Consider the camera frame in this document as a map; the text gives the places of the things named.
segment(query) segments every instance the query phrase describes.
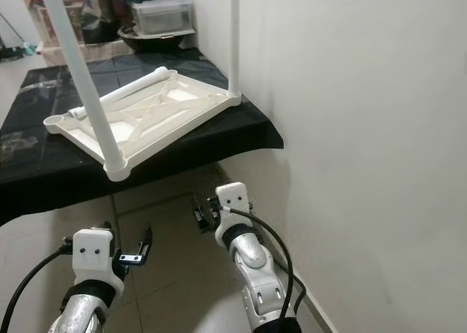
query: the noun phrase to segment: table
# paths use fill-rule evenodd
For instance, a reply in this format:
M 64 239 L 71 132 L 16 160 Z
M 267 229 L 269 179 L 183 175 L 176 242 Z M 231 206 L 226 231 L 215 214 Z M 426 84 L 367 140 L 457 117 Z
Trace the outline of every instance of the table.
M 148 74 L 157 66 L 226 88 L 220 71 L 194 48 L 173 54 L 122 55 L 88 64 L 100 96 Z M 249 150 L 284 147 L 272 122 L 246 98 L 186 134 L 112 182 L 102 165 L 42 121 L 81 105 L 66 66 L 31 70 L 0 130 L 0 226 L 40 213 L 222 160 Z

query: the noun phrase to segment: black cable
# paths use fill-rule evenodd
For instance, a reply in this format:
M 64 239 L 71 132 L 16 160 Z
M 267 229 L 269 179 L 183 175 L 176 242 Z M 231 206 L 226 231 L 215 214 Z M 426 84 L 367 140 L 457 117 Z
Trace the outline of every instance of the black cable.
M 282 305 L 282 309 L 280 311 L 280 316 L 279 320 L 282 322 L 284 321 L 285 314 L 287 313 L 287 309 L 290 304 L 290 299 L 292 297 L 292 289 L 293 289 L 293 265 L 292 265 L 292 259 L 290 258 L 289 251 L 287 250 L 287 247 L 285 246 L 284 242 L 282 239 L 279 237 L 279 235 L 275 232 L 275 230 L 270 227 L 266 222 L 261 220 L 260 218 L 257 218 L 256 216 L 246 213 L 245 211 L 237 210 L 237 209 L 231 209 L 230 207 L 220 207 L 222 210 L 226 211 L 227 213 L 233 213 L 237 215 L 244 216 L 245 218 L 249 218 L 250 220 L 258 223 L 260 226 L 262 226 L 266 231 L 268 231 L 272 237 L 279 243 L 282 252 L 284 253 L 285 259 L 287 260 L 287 273 L 288 273 L 288 283 L 287 283 L 287 291 L 285 293 L 285 298 L 284 298 L 284 304 Z
M 274 259 L 274 263 L 280 267 L 280 269 L 282 271 L 284 271 L 285 273 L 287 273 L 287 268 L 282 265 L 278 260 Z M 301 287 L 301 292 L 300 294 L 297 296 L 297 300 L 295 301 L 295 305 L 293 306 L 293 312 L 296 314 L 297 311 L 298 311 L 298 307 L 300 306 L 301 304 L 301 301 L 303 300 L 303 298 L 306 296 L 306 287 L 304 285 L 304 283 L 300 280 L 300 278 L 298 278 L 297 276 L 293 275 L 293 279 L 294 281 L 297 282 L 297 284 Z
M 34 267 L 28 275 L 24 278 L 23 282 L 20 283 L 18 288 L 16 289 L 15 293 L 13 294 L 11 300 L 9 301 L 7 310 L 5 311 L 5 316 L 3 317 L 3 321 L 1 322 L 1 328 L 0 328 L 0 333 L 7 333 L 8 332 L 8 327 L 9 327 L 9 322 L 12 319 L 13 316 L 13 311 L 15 310 L 16 303 L 18 302 L 18 299 L 20 298 L 21 293 L 23 293 L 24 288 L 28 285 L 28 283 L 32 280 L 32 278 L 49 262 L 51 262 L 53 259 L 59 257 L 61 254 L 64 254 L 69 250 L 68 245 L 63 245 L 58 249 L 56 252 L 42 260 L 36 267 Z
M 13 27 L 12 24 L 9 23 L 9 21 L 4 17 L 4 15 L 0 12 L 0 17 L 5 20 L 5 23 L 7 23 L 7 25 L 13 30 L 13 32 L 16 34 L 16 36 L 18 36 L 21 40 L 21 42 L 24 43 L 24 39 L 21 37 L 21 35 L 19 35 L 19 33 L 16 31 L 16 29 Z

